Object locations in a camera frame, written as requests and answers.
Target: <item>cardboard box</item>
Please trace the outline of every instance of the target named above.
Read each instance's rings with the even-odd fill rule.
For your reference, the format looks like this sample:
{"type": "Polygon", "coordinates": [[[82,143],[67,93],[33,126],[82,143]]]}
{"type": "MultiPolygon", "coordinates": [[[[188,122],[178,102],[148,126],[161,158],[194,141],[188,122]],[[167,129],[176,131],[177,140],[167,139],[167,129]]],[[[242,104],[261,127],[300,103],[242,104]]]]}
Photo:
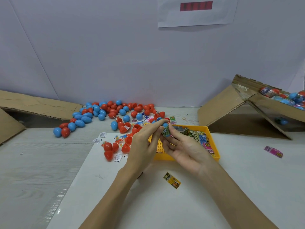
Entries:
{"type": "Polygon", "coordinates": [[[208,126],[210,132],[291,139],[262,107],[302,122],[305,111],[263,96],[259,89],[266,86],[275,88],[237,74],[230,86],[198,110],[199,125],[208,126]],[[258,114],[230,114],[246,103],[258,114]]]}
{"type": "Polygon", "coordinates": [[[83,105],[0,90],[0,144],[25,129],[4,110],[69,120],[83,105]]]}

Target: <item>small white paper slip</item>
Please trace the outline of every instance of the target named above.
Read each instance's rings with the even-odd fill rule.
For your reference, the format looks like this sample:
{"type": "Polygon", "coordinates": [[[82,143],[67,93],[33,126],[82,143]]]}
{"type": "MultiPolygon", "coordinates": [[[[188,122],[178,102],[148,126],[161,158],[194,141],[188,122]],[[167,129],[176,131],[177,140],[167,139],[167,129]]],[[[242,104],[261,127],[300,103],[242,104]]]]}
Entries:
{"type": "Polygon", "coordinates": [[[101,138],[95,138],[92,142],[99,144],[101,141],[101,138]]]}
{"type": "Polygon", "coordinates": [[[99,134],[98,138],[105,138],[106,135],[107,135],[106,132],[101,132],[101,133],[99,134]]]}
{"type": "Polygon", "coordinates": [[[120,160],[122,159],[123,155],[122,154],[116,154],[113,158],[114,162],[120,162],[120,160]]]}

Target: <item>paper on wall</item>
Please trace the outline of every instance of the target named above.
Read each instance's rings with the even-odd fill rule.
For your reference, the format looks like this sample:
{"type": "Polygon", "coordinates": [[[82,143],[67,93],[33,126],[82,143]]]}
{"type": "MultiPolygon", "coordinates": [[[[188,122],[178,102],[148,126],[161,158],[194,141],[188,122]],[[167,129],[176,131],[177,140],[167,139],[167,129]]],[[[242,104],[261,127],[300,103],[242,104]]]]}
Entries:
{"type": "Polygon", "coordinates": [[[238,0],[157,0],[158,27],[232,23],[238,0]]]}

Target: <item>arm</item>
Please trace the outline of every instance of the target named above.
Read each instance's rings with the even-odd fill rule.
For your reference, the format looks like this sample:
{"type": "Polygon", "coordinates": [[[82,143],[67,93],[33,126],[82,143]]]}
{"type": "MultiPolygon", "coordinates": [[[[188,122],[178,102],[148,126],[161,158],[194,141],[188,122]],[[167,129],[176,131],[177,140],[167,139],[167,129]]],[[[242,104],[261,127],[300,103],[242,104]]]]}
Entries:
{"type": "Polygon", "coordinates": [[[198,177],[233,229],[277,227],[254,205],[227,172],[198,142],[169,126],[173,137],[160,137],[166,153],[198,177]]]}
{"type": "Polygon", "coordinates": [[[158,140],[168,120],[159,120],[145,125],[132,139],[132,146],[126,164],[117,173],[112,185],[88,215],[79,229],[112,229],[116,224],[118,212],[136,179],[150,164],[157,150],[158,140]]]}

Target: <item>yellow plastic basket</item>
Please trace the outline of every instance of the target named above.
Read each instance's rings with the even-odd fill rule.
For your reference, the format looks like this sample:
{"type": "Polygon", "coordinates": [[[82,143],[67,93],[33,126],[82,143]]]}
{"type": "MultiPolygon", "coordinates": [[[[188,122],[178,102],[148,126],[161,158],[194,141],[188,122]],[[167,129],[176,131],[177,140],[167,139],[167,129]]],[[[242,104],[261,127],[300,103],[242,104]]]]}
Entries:
{"type": "MultiPolygon", "coordinates": [[[[195,126],[195,125],[176,125],[176,126],[182,126],[183,128],[188,127],[190,130],[196,130],[196,131],[204,132],[207,135],[207,137],[209,138],[210,145],[211,145],[212,149],[214,150],[213,158],[214,158],[214,160],[216,160],[218,162],[218,160],[220,159],[220,155],[219,155],[219,152],[216,148],[216,145],[214,143],[214,140],[212,138],[212,135],[211,135],[208,127],[206,127],[206,126],[195,126]]],[[[154,160],[167,160],[167,161],[174,161],[175,160],[170,155],[165,153],[165,151],[163,149],[163,146],[162,146],[162,142],[160,141],[160,139],[158,141],[157,153],[155,155],[154,160]]]]}

